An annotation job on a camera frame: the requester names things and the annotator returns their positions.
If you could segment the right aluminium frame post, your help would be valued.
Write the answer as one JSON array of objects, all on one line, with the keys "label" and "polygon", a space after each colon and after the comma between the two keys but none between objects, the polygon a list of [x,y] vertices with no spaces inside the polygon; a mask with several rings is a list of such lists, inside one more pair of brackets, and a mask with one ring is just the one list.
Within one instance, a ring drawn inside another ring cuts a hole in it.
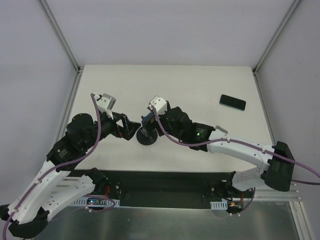
[{"label": "right aluminium frame post", "polygon": [[281,35],[289,25],[291,19],[295,15],[296,11],[300,7],[300,5],[303,3],[303,0],[293,0],[285,12],[283,18],[281,19],[279,25],[277,26],[275,32],[273,33],[272,37],[270,38],[267,46],[265,47],[264,51],[262,52],[260,58],[258,59],[258,62],[256,65],[252,68],[252,73],[254,76],[257,75],[257,73],[262,68],[263,64],[267,60],[268,56],[271,54],[273,48],[276,46],[277,42],[280,40]]}]

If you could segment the silver folding phone stand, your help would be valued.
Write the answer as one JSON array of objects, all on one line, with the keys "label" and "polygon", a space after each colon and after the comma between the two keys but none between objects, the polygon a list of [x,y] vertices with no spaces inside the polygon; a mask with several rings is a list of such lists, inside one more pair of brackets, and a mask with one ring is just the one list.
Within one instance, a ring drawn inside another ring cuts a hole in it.
[{"label": "silver folding phone stand", "polygon": [[220,127],[219,125],[216,125],[216,126],[215,126],[215,128],[216,128],[217,130],[219,130],[219,131],[221,131],[221,132],[225,133],[225,134],[228,134],[228,131],[227,131],[226,129],[224,129],[224,128]]}]

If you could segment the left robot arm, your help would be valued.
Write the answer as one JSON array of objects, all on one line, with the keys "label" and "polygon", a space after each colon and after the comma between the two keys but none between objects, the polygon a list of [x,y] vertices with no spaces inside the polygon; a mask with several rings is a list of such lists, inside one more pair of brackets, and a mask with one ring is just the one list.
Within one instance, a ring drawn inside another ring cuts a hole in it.
[{"label": "left robot arm", "polygon": [[30,239],[41,233],[49,221],[75,200],[94,193],[102,194],[107,178],[97,168],[85,172],[80,179],[63,190],[54,193],[56,186],[84,160],[88,150],[108,135],[129,141],[141,127],[123,113],[99,115],[93,121],[90,114],[80,113],[67,125],[64,137],[57,141],[46,156],[38,175],[28,189],[13,203],[0,207],[0,218],[5,230],[17,238]]}]

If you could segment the left aluminium frame post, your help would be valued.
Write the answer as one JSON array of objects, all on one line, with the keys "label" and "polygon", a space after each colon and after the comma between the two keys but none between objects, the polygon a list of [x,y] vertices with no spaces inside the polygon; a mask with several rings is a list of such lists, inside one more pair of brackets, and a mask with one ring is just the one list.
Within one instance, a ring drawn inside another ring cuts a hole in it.
[{"label": "left aluminium frame post", "polygon": [[69,62],[71,63],[73,69],[78,74],[81,72],[82,68],[79,65],[78,61],[76,60],[70,45],[68,44],[67,39],[65,38],[63,31],[61,30],[59,23],[57,22],[48,2],[46,0],[37,0],[40,8],[42,9],[49,25],[51,26],[59,44],[61,45],[66,57],[68,58]]}]

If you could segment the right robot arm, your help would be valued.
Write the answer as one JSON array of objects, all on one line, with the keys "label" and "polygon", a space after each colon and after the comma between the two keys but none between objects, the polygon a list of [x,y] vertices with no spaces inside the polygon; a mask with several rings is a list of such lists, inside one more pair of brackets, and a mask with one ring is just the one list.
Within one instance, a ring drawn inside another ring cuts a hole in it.
[{"label": "right robot arm", "polygon": [[235,171],[225,184],[225,192],[237,197],[242,191],[260,186],[288,192],[294,171],[294,157],[289,146],[281,141],[275,145],[262,144],[232,137],[217,128],[193,122],[179,107],[148,106],[150,114],[143,118],[142,126],[148,132],[166,136],[170,141],[195,151],[223,154],[245,161],[254,167]]}]

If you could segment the black round-base phone stand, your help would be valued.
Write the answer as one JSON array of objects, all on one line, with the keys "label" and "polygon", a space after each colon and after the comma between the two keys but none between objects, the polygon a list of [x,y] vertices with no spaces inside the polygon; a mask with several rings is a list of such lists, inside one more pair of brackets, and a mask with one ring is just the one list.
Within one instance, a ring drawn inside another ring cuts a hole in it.
[{"label": "black round-base phone stand", "polygon": [[156,130],[147,131],[145,128],[140,127],[136,132],[137,141],[143,146],[153,145],[158,139]]}]

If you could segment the blue-edged black phone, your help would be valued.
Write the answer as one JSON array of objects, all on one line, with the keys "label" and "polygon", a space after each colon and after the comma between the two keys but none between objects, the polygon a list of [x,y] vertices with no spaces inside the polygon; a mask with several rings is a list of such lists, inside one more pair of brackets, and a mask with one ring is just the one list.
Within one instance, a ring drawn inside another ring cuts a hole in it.
[{"label": "blue-edged black phone", "polygon": [[155,121],[155,114],[149,112],[146,116],[142,116],[141,125],[143,128],[149,128]]}]

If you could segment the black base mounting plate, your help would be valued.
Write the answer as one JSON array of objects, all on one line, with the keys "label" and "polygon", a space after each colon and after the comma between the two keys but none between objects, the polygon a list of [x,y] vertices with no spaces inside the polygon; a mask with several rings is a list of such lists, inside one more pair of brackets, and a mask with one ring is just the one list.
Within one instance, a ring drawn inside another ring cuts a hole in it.
[{"label": "black base mounting plate", "polygon": [[210,209],[212,202],[249,199],[257,190],[232,187],[233,172],[161,172],[104,170],[107,194],[122,207]]}]

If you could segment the aluminium frame post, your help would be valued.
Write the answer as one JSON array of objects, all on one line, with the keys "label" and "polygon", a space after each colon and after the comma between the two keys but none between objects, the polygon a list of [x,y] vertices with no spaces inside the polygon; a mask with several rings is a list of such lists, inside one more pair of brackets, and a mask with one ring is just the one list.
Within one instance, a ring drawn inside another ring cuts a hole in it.
[{"label": "aluminium frame post", "polygon": [[279,25],[277,26],[275,32],[273,33],[272,37],[270,38],[267,46],[265,47],[264,51],[262,52],[260,58],[258,59],[258,62],[256,65],[252,68],[252,73],[254,76],[257,75],[257,73],[262,68],[263,64],[267,60],[268,56],[271,54],[273,48],[276,46],[277,42],[280,40],[281,35],[289,25],[291,19],[295,15],[296,11],[300,7],[300,5],[303,3],[303,0],[293,0],[285,12],[283,18],[281,19]]},{"label": "aluminium frame post", "polygon": [[78,61],[76,60],[70,45],[68,44],[67,39],[65,38],[63,31],[61,30],[59,23],[57,22],[48,2],[46,0],[37,0],[40,8],[42,9],[49,25],[51,26],[59,44],[61,45],[66,57],[68,58],[69,62],[71,63],[73,69],[78,74],[81,72],[82,68],[79,65]]}]

